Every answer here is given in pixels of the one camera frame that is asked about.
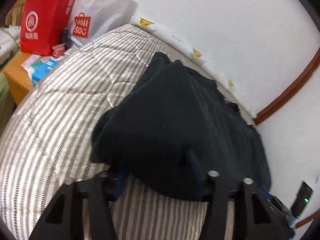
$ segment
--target dark clothing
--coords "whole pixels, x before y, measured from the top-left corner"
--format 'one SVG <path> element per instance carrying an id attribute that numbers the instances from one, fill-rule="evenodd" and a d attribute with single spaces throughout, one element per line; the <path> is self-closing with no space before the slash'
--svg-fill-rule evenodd
<path id="1" fill-rule="evenodd" d="M 177 199 L 203 199 L 210 170 L 269 190 L 260 136 L 232 108 L 214 80 L 157 52 L 130 95 L 100 118 L 91 160 L 124 160 L 147 186 Z"/>

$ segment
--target blue tissue pack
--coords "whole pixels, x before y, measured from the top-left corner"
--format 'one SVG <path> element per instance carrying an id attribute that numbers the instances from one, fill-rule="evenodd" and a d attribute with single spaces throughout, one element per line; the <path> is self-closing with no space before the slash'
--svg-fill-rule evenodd
<path id="1" fill-rule="evenodd" d="M 45 77 L 56 65 L 58 61 L 53 59 L 46 60 L 42 65 L 40 65 L 35 72 L 32 74 L 32 85 L 33 87 L 38 84 L 38 82 Z"/>

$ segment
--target miniso bag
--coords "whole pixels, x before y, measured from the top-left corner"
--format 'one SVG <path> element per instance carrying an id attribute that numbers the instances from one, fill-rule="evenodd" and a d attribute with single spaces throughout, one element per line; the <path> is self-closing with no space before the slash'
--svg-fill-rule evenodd
<path id="1" fill-rule="evenodd" d="M 21 51 L 48 56 L 59 44 L 75 0 L 27 0 L 21 19 Z"/>
<path id="2" fill-rule="evenodd" d="M 68 22 L 70 46 L 89 41 L 122 25 L 129 0 L 76 0 Z"/>

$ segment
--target brown wooden trim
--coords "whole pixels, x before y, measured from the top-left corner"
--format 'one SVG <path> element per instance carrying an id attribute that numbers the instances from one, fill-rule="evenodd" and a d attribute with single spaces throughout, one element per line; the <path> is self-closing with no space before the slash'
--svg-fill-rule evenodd
<path id="1" fill-rule="evenodd" d="M 299 221 L 298 223 L 296 223 L 295 225 L 295 229 L 300 228 L 302 226 L 304 226 L 305 224 L 309 223 L 311 220 L 315 219 L 316 216 L 318 215 L 320 209 L 316 212 L 314 212 L 312 215 L 306 217 L 305 219 L 302 219 L 301 221 Z"/>
<path id="2" fill-rule="evenodd" d="M 310 61 L 308 66 L 303 70 L 303 72 L 296 78 L 295 81 L 281 94 L 279 95 L 270 105 L 264 108 L 257 114 L 257 118 L 254 119 L 256 125 L 262 123 L 264 120 L 273 115 L 282 106 L 285 105 L 303 86 L 313 73 L 316 71 L 320 64 L 320 48 L 316 52 L 313 59 Z"/>

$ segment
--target bedside table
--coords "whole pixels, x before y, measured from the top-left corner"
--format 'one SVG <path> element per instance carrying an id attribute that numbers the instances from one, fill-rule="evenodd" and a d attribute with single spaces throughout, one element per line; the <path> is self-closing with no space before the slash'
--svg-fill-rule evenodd
<path id="1" fill-rule="evenodd" d="M 10 93 L 18 105 L 24 97 L 32 90 L 32 81 L 21 64 L 29 58 L 31 54 L 18 52 L 16 56 L 7 63 L 3 73 L 8 81 Z"/>

